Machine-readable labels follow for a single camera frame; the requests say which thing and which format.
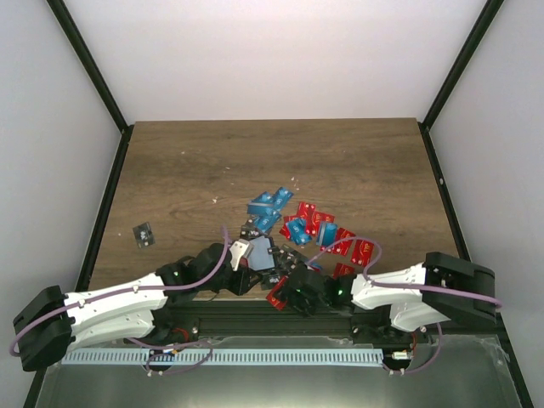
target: red plastic piece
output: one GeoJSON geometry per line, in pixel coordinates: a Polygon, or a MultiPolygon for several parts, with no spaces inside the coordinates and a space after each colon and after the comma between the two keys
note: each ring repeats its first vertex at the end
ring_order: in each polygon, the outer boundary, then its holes
{"type": "Polygon", "coordinates": [[[278,310],[283,310],[286,307],[287,301],[280,301],[274,297],[275,293],[278,292],[282,286],[287,282],[287,276],[283,276],[278,283],[272,288],[270,293],[266,295],[266,300],[278,310]]]}
{"type": "Polygon", "coordinates": [[[298,203],[297,217],[303,218],[306,220],[306,229],[304,231],[306,234],[308,234],[309,222],[312,219],[312,214],[314,213],[314,211],[315,211],[315,204],[310,204],[309,202],[306,202],[306,201],[300,201],[298,203]]]}
{"type": "Polygon", "coordinates": [[[312,212],[312,216],[306,220],[306,234],[316,236],[317,231],[320,230],[321,221],[333,223],[334,215],[321,211],[312,212]]]}
{"type": "MultiPolygon", "coordinates": [[[[355,236],[355,234],[351,231],[348,231],[345,228],[339,228],[337,231],[337,236],[334,239],[334,241],[339,241],[342,238],[348,238],[350,236],[355,236]]],[[[342,255],[343,257],[345,257],[346,255],[348,255],[349,248],[351,248],[351,244],[353,244],[353,240],[340,242],[339,244],[336,244],[332,248],[332,253],[336,253],[337,255],[342,255]]]]}
{"type": "Polygon", "coordinates": [[[283,227],[281,227],[280,229],[280,234],[285,236],[289,241],[291,240],[291,233],[289,232],[289,229],[287,228],[286,224],[295,218],[301,218],[301,217],[299,217],[298,215],[286,215],[283,218],[283,227]]]}
{"type": "Polygon", "coordinates": [[[371,261],[374,244],[369,241],[357,240],[351,262],[360,266],[366,266],[371,261]]]}
{"type": "Polygon", "coordinates": [[[337,263],[337,266],[334,268],[334,274],[332,278],[336,279],[339,276],[351,275],[355,272],[353,266],[346,265],[345,263],[337,263]]]}

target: purple cable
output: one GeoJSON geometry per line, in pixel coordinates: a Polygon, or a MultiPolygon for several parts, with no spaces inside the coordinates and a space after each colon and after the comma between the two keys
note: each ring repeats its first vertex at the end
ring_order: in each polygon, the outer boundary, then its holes
{"type": "Polygon", "coordinates": [[[444,293],[445,295],[453,295],[453,296],[458,296],[458,297],[461,297],[461,298],[469,298],[469,299],[473,299],[473,300],[480,300],[480,301],[483,301],[483,302],[493,303],[496,306],[497,309],[500,309],[502,307],[502,302],[499,299],[495,298],[495,297],[480,295],[478,293],[472,293],[472,292],[458,291],[457,289],[450,289],[449,287],[418,285],[418,284],[413,284],[413,283],[382,283],[382,282],[376,282],[375,280],[371,279],[370,276],[368,276],[368,270],[372,266],[374,266],[376,264],[376,262],[379,261],[380,258],[382,257],[382,247],[380,246],[380,244],[378,244],[374,240],[371,240],[370,238],[365,238],[363,236],[350,236],[348,238],[342,238],[341,240],[333,242],[331,245],[329,245],[327,248],[325,248],[322,252],[318,253],[317,255],[315,255],[314,257],[312,257],[308,261],[306,261],[306,264],[307,265],[311,264],[317,258],[319,258],[322,255],[324,255],[325,253],[327,253],[326,251],[328,249],[331,249],[332,247],[334,247],[336,244],[338,244],[340,242],[355,241],[355,240],[363,240],[363,241],[370,242],[371,244],[374,244],[374,246],[378,250],[377,255],[374,257],[374,259],[372,259],[368,263],[368,265],[366,265],[363,268],[363,274],[362,274],[363,277],[367,281],[369,281],[371,283],[371,285],[373,285],[373,286],[389,287],[389,288],[392,288],[392,289],[411,289],[411,290],[417,289],[418,291],[424,291],[424,292],[444,293]]]}
{"type": "MultiPolygon", "coordinates": [[[[224,238],[223,251],[221,252],[221,257],[219,258],[217,264],[213,267],[213,269],[210,271],[209,274],[207,274],[206,276],[204,276],[202,279],[198,280],[197,282],[191,283],[189,285],[178,285],[178,286],[149,285],[149,286],[140,286],[138,290],[139,291],[186,291],[208,282],[217,273],[219,268],[221,268],[221,265],[223,264],[223,261],[227,256],[227,251],[229,250],[229,232],[227,231],[227,228],[225,226],[222,227],[222,230],[223,230],[223,238],[224,238]]],[[[112,292],[103,293],[101,295],[91,297],[89,299],[85,299],[85,304],[97,302],[99,300],[111,298],[112,296],[121,295],[123,293],[130,293],[130,292],[134,292],[134,289],[132,287],[117,289],[112,292]]],[[[51,319],[52,317],[55,317],[56,315],[60,315],[61,313],[64,313],[67,310],[78,308],[78,307],[80,307],[79,302],[71,303],[61,308],[55,309],[43,315],[42,317],[39,317],[36,320],[34,320],[30,325],[24,327],[19,333],[17,333],[14,340],[9,345],[9,354],[11,354],[14,357],[20,357],[20,353],[15,351],[15,347],[17,347],[17,343],[26,333],[28,333],[34,327],[43,323],[47,319],[51,319]]]]}
{"type": "Polygon", "coordinates": [[[154,349],[154,350],[169,350],[169,349],[178,350],[178,349],[185,349],[190,346],[209,345],[209,343],[204,340],[199,340],[197,342],[189,342],[189,343],[174,343],[174,344],[169,344],[167,346],[155,346],[153,344],[147,344],[144,342],[140,342],[137,338],[132,338],[132,337],[127,337],[127,340],[145,349],[154,349]]]}

